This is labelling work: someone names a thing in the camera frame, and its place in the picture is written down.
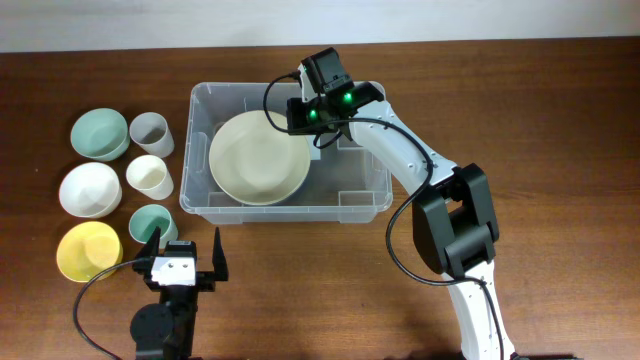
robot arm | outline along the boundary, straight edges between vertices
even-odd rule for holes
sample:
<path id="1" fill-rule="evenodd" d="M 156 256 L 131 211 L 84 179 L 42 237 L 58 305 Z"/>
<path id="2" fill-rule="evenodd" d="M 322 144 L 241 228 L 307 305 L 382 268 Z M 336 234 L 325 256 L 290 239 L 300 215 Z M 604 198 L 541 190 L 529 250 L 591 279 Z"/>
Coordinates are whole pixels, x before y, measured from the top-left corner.
<path id="1" fill-rule="evenodd" d="M 509 360 L 514 346 L 506 335 L 497 304 L 493 242 L 499 232 L 486 176 L 475 164 L 464 169 L 427 146 L 396 116 L 389 102 L 370 83 L 354 85 L 335 50 L 327 49 L 302 61 L 302 97 L 287 103 L 288 130 L 294 135 L 319 133 L 323 123 L 340 119 L 376 119 L 405 130 L 433 162 L 429 186 L 414 201 L 414 243 L 425 263 L 444 280 L 474 277 L 486 282 L 501 328 L 504 358 L 492 311 L 480 286 L 472 282 L 449 286 L 468 360 Z M 351 122 L 327 125 L 321 132 L 341 131 L 369 150 L 398 179 L 409 194 L 427 178 L 422 153 L 404 135 L 381 124 Z M 446 202 L 463 205 L 448 213 Z"/>
<path id="2" fill-rule="evenodd" d="M 440 156 L 424 144 L 422 140 L 419 140 L 397 118 L 387 101 L 372 102 L 365 105 L 359 109 L 356 117 L 382 119 L 391 122 L 410 132 L 412 136 L 418 139 L 423 148 L 427 150 L 427 153 L 432 156 L 434 163 L 434 173 L 430 180 L 432 185 L 443 183 L 454 176 L 453 169 L 457 165 Z M 367 123 L 351 123 L 349 124 L 349 129 L 353 140 L 376 156 L 398 179 L 407 193 L 412 194 L 422 185 L 427 177 L 426 167 L 423 163 L 424 158 L 404 136 L 393 130 L 385 130 L 382 125 Z M 502 330 L 505 358 L 501 360 L 509 360 L 511 359 L 511 354 L 515 352 L 515 348 L 509 340 L 502 323 L 493 280 L 494 267 L 495 262 L 482 261 L 465 271 L 464 276 L 482 279 L 487 283 Z M 443 273 L 442 277 L 444 280 L 454 279 L 447 273 Z M 499 343 L 491 309 L 482 289 L 473 283 L 452 285 L 448 289 L 458 317 L 464 357 L 469 360 L 500 359 Z"/>

wooden table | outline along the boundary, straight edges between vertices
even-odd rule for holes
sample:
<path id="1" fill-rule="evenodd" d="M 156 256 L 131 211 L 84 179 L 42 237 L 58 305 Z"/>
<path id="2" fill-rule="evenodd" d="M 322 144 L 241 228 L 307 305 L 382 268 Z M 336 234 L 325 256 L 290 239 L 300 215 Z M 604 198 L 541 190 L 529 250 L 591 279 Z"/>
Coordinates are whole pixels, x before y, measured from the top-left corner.
<path id="1" fill-rule="evenodd" d="M 100 359 L 75 332 L 80 284 L 57 270 L 60 238 L 83 222 L 65 213 L 63 176 L 87 160 L 74 121 L 110 107 L 131 121 L 163 114 L 179 184 L 191 88 L 268 82 L 322 47 L 175 49 L 0 55 L 2 242 L 0 357 Z M 640 39 L 479 41 L 339 46 L 356 79 L 384 84 L 394 109 L 430 146 L 488 174 L 501 227 L 497 291 L 508 334 L 525 354 L 640 358 Z M 110 162 L 121 205 L 101 219 L 125 259 L 140 248 L 131 214 L 151 201 L 129 187 L 132 143 Z M 166 201 L 180 236 L 210 269 L 214 226 Z M 395 208 L 406 196 L 394 183 Z M 370 224 L 223 226 L 231 280 L 201 294 L 194 355 L 204 359 L 432 359 L 459 351 L 449 294 L 413 282 Z M 436 277 L 395 231 L 412 269 Z M 133 314 L 157 302 L 140 276 L 118 271 L 90 289 L 80 320 L 99 344 L 132 358 Z"/>

small green cup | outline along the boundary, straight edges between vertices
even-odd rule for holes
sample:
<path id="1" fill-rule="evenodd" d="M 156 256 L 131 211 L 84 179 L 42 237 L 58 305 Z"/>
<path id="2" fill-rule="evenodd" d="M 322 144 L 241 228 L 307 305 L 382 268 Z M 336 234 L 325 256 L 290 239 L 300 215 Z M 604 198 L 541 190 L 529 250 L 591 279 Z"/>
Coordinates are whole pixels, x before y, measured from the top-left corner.
<path id="1" fill-rule="evenodd" d="M 156 226 L 161 230 L 160 249 L 164 249 L 167 242 L 178 240 L 178 228 L 169 210 L 155 204 L 143 206 L 133 213 L 129 220 L 129 234 L 133 240 L 146 244 Z"/>

plastic storage container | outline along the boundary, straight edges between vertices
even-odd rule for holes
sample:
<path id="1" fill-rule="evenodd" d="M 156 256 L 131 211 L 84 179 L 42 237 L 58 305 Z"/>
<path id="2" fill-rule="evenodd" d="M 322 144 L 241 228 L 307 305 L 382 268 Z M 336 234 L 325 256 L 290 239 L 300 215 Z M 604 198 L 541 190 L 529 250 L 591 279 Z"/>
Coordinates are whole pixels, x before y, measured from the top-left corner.
<path id="1" fill-rule="evenodd" d="M 383 93 L 380 84 L 373 83 Z M 213 224 L 276 221 L 367 223 L 393 201 L 391 174 L 371 153 L 344 136 L 311 160 L 300 189 L 269 206 L 244 205 L 216 184 L 209 170 L 209 147 L 216 131 L 234 116 L 262 109 L 267 84 L 200 83 L 191 92 L 180 205 Z M 274 85 L 270 111 L 286 113 L 287 99 L 300 96 L 295 83 Z M 325 134 L 321 143 L 334 134 Z"/>

black cable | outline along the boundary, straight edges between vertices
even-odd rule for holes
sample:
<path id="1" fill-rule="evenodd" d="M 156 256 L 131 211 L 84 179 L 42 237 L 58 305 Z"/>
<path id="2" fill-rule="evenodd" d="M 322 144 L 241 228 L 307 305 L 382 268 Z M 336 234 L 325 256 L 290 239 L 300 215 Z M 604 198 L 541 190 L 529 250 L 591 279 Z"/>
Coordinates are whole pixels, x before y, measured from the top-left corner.
<path id="1" fill-rule="evenodd" d="M 110 357 L 111 359 L 114 360 L 121 360 L 120 357 L 118 357 L 117 355 L 115 355 L 114 353 L 110 352 L 109 350 L 103 348 L 102 346 L 96 344 L 93 340 L 91 340 L 91 338 L 89 337 L 89 335 L 87 335 L 87 333 L 84 332 L 84 329 L 82 329 L 82 326 L 80 325 L 80 322 L 78 321 L 78 306 L 80 305 L 80 300 L 82 299 L 82 296 L 84 295 L 84 293 L 89 289 L 89 286 L 91 286 L 94 282 L 96 282 L 102 275 L 119 269 L 123 266 L 127 266 L 127 265 L 132 265 L 138 262 L 142 262 L 142 261 L 146 261 L 149 260 L 150 258 L 139 258 L 139 259 L 135 259 L 135 260 L 131 260 L 131 261 L 125 261 L 123 263 L 120 264 L 116 264 L 113 265 L 112 267 L 102 270 L 100 273 L 98 273 L 98 275 L 94 276 L 91 278 L 91 280 L 89 280 L 89 282 L 87 282 L 86 284 L 84 284 L 84 286 L 82 287 L 82 289 L 80 290 L 80 293 L 78 293 L 78 296 L 76 297 L 76 301 L 75 303 L 73 303 L 73 324 L 76 326 L 76 330 L 78 330 L 78 333 L 80 334 L 80 336 L 84 339 L 84 341 L 86 341 L 87 343 L 89 343 L 89 345 L 93 346 L 93 348 L 95 348 L 96 350 L 100 351 L 101 353 L 107 355 L 108 357 Z"/>
<path id="2" fill-rule="evenodd" d="M 315 146 L 316 148 L 322 150 L 322 149 L 326 149 L 329 146 L 331 146 L 331 144 L 333 144 L 334 142 L 338 141 L 338 139 L 340 139 L 340 137 L 342 136 L 342 131 L 338 130 L 338 133 L 331 138 L 331 140 L 327 141 L 326 143 L 322 144 L 322 145 L 318 145 L 318 140 L 320 140 L 320 133 L 318 133 L 316 135 L 316 137 L 313 139 L 313 146 Z"/>
<path id="3" fill-rule="evenodd" d="M 277 77 L 275 80 L 273 80 L 267 86 L 267 89 L 264 92 L 264 98 L 263 98 L 263 101 L 262 101 L 262 106 L 263 106 L 263 109 L 264 109 L 264 113 L 265 113 L 265 115 L 267 117 L 267 120 L 271 124 L 271 126 L 273 126 L 274 129 L 276 129 L 276 130 L 278 130 L 280 132 L 283 132 L 283 133 L 287 133 L 287 134 L 290 134 L 292 132 L 289 131 L 288 129 L 282 129 L 282 128 L 278 127 L 273 122 L 273 120 L 271 119 L 271 116 L 269 115 L 269 111 L 267 110 L 267 98 L 269 96 L 269 90 L 271 89 L 271 87 L 273 87 L 273 85 L 276 82 L 278 82 L 278 81 L 280 81 L 282 79 L 286 79 L 286 78 L 298 79 L 299 77 L 300 77 L 300 72 L 299 71 L 295 71 L 295 72 L 292 72 L 292 73 Z M 321 130 L 321 129 L 325 128 L 327 125 L 344 125 L 344 124 L 348 124 L 348 123 L 352 123 L 352 122 L 366 122 L 366 123 L 378 124 L 378 125 L 384 126 L 385 130 L 387 128 L 391 128 L 391 129 L 399 132 L 407 140 L 409 140 L 409 142 L 411 142 L 416 147 L 416 149 L 418 149 L 420 154 L 422 154 L 422 156 L 425 158 L 425 161 L 426 161 L 426 164 L 427 164 L 427 177 L 426 177 L 426 179 L 424 180 L 422 185 L 420 185 L 420 187 L 418 187 L 418 189 L 416 191 L 414 191 L 413 194 L 409 195 L 409 197 L 400 205 L 400 207 L 398 207 L 398 209 L 391 216 L 391 220 L 389 220 L 389 224 L 387 225 L 387 231 L 386 231 L 386 234 L 385 234 L 387 251 L 389 252 L 389 255 L 391 256 L 391 260 L 393 260 L 393 262 L 396 264 L 396 266 L 398 266 L 398 268 L 400 270 L 402 270 L 402 272 L 404 272 L 406 275 L 408 275 L 413 280 L 418 281 L 418 282 L 420 282 L 422 284 L 431 285 L 431 286 L 451 286 L 451 285 L 462 284 L 462 283 L 465 283 L 465 282 L 473 282 L 475 284 L 478 284 L 480 286 L 480 288 L 482 289 L 482 291 L 484 292 L 484 295 L 485 295 L 485 298 L 487 299 L 487 302 L 489 303 L 489 308 L 491 310 L 491 315 L 493 317 L 493 322 L 495 323 L 495 326 L 496 326 L 498 342 L 500 343 L 500 360 L 503 360 L 504 359 L 504 344 L 503 344 L 503 341 L 502 341 L 502 331 L 500 329 L 500 324 L 498 322 L 498 314 L 496 313 L 495 305 L 493 304 L 493 299 L 491 298 L 491 294 L 489 293 L 489 290 L 487 288 L 487 283 L 484 280 L 480 280 L 480 279 L 477 279 L 477 278 L 474 278 L 474 277 L 464 277 L 464 278 L 453 279 L 453 280 L 448 280 L 448 281 L 436 281 L 436 280 L 425 279 L 425 278 L 423 278 L 423 277 L 421 277 L 419 275 L 414 274 L 409 269 L 407 269 L 402 264 L 400 259 L 398 259 L 398 257 L 396 256 L 395 252 L 393 251 L 393 246 L 392 246 L 392 243 L 391 243 L 391 232 L 393 230 L 393 226 L 395 225 L 396 221 L 398 220 L 398 218 L 400 217 L 402 212 L 413 202 L 413 200 L 415 200 L 416 197 L 418 197 L 418 195 L 424 189 L 426 189 L 430 185 L 429 182 L 431 181 L 431 177 L 433 176 L 433 160 L 431 159 L 431 157 L 429 156 L 427 151 L 422 147 L 422 145 L 413 136 L 411 136 L 408 132 L 406 132 L 404 129 L 402 129 L 402 128 L 400 128 L 400 127 L 398 127 L 398 126 L 396 126 L 396 125 L 394 125 L 394 124 L 392 124 L 390 122 L 386 122 L 386 121 L 382 121 L 382 120 L 376 120 L 376 119 L 367 119 L 367 118 L 351 118 L 351 119 L 346 119 L 346 120 L 327 121 L 327 122 L 323 122 L 321 124 L 310 125 L 310 126 L 307 126 L 307 127 L 301 128 L 301 129 L 296 129 L 296 133 L 299 134 L 301 132 Z"/>

